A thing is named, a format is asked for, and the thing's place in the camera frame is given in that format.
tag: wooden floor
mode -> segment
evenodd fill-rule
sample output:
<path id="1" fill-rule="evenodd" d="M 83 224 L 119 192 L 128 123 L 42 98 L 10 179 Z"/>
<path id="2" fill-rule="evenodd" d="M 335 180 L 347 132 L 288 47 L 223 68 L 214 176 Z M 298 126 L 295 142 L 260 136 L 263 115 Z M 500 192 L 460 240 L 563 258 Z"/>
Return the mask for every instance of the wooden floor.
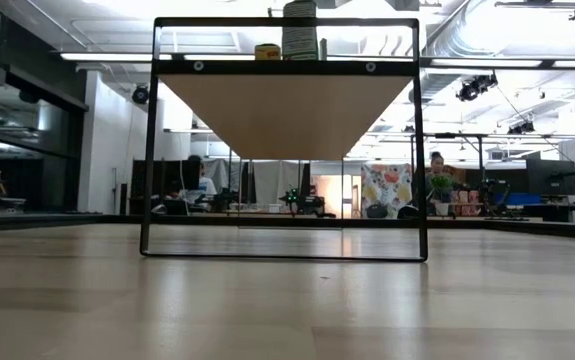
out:
<path id="1" fill-rule="evenodd" d="M 0 232 L 0 360 L 575 359 L 572 239 L 440 230 L 427 264 L 383 264 L 142 258 L 138 232 Z M 415 234 L 160 226 L 152 246 L 405 255 Z"/>

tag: shelf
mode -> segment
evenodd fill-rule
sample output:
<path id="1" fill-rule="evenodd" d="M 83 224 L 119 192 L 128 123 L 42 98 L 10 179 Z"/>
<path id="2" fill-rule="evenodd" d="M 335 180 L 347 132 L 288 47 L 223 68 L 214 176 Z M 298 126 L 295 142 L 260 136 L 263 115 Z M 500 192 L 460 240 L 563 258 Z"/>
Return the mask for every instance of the shelf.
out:
<path id="1" fill-rule="evenodd" d="M 204 61 L 197 74 L 171 62 L 158 77 L 241 158 L 300 160 L 342 160 L 413 78 L 396 74 L 418 66 Z"/>

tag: black metal frame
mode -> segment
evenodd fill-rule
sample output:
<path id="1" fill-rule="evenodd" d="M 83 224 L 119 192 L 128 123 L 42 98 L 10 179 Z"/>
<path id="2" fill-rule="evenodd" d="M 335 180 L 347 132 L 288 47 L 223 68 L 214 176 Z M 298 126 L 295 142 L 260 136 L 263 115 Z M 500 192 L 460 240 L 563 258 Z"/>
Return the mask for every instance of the black metal frame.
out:
<path id="1" fill-rule="evenodd" d="M 190 61 L 172 57 L 160 60 L 163 27 L 320 27 L 320 26 L 399 26 L 412 29 L 412 61 Z M 429 256 L 427 245 L 427 204 L 424 196 L 418 197 L 419 256 L 411 258 L 372 257 L 320 257 L 277 255 L 209 255 L 161 254 L 149 250 L 149 230 L 152 224 L 151 195 L 153 185 L 154 144 L 156 111 L 158 104 L 158 76 L 161 74 L 193 75 L 359 75 L 359 76 L 410 76 L 413 78 L 416 138 L 416 171 L 418 191 L 425 193 L 425 163 L 423 114 L 420 90 L 420 23 L 418 19 L 321 19 L 321 18 L 157 18 L 154 21 L 149 111 L 145 149 L 144 215 L 140 230 L 140 253 L 143 256 L 228 257 L 228 258 L 281 258 L 310 260 L 369 260 L 391 262 L 425 262 Z"/>

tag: computer monitor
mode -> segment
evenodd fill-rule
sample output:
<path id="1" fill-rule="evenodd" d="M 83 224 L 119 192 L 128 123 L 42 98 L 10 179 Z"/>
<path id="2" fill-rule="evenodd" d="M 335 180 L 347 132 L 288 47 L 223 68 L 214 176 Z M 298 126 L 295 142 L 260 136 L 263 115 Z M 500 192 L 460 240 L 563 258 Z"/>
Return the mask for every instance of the computer monitor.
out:
<path id="1" fill-rule="evenodd" d="M 180 176 L 181 190 L 198 190 L 198 183 L 200 181 L 200 161 L 181 161 Z"/>
<path id="2" fill-rule="evenodd" d="M 575 195 L 575 171 L 571 161 L 527 159 L 529 193 Z"/>

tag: ceiling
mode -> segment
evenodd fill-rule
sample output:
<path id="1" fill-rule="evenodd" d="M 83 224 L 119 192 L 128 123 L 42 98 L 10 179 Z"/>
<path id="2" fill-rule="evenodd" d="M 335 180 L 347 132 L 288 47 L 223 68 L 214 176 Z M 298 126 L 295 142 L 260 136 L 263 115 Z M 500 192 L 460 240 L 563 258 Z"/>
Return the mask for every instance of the ceiling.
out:
<path id="1" fill-rule="evenodd" d="M 352 0 L 334 10 L 320 10 L 319 15 L 418 16 L 426 25 L 424 34 L 429 40 L 425 52 L 429 56 L 575 56 L 575 21 L 568 19 L 569 11 L 500 9 L 494 6 L 497 0 L 421 1 L 425 5 L 436 2 L 440 5 L 423 6 L 420 13 L 410 14 L 393 10 L 386 0 Z M 279 10 L 284 3 L 283 0 L 150 0 L 146 3 L 141 0 L 0 0 L 0 9 L 59 51 L 146 53 L 151 51 L 152 20 L 156 16 L 267 16 L 268 8 Z M 389 36 L 392 34 L 367 32 L 358 35 L 336 36 L 331 41 L 330 54 L 378 55 L 386 48 L 385 54 L 400 55 L 408 48 L 406 34 Z M 251 52 L 254 44 L 271 41 L 275 36 L 266 31 L 212 29 L 199 33 L 174 29 L 163 36 L 163 44 L 165 51 L 246 53 Z M 92 66 L 103 70 L 106 79 L 125 92 L 149 79 L 146 64 Z M 570 114 L 575 119 L 575 72 L 497 71 L 497 88 L 475 101 L 461 102 L 455 93 L 462 81 L 471 76 L 453 72 L 425 74 L 426 132 L 506 134 L 509 126 L 526 118 L 535 122 L 539 133 L 575 133 L 575 123 L 569 120 Z M 397 132 L 412 125 L 413 105 L 408 93 L 403 92 L 374 120 L 373 131 Z M 457 158 L 477 157 L 475 150 L 467 144 L 464 146 L 462 141 L 451 145 L 429 141 L 429 149 L 453 153 Z M 508 146 L 492 144 L 486 148 Z M 540 146 L 550 147 L 542 141 Z M 386 158 L 394 157 L 391 154 L 407 156 L 410 151 L 408 144 L 387 142 L 382 136 L 364 136 L 350 155 Z"/>

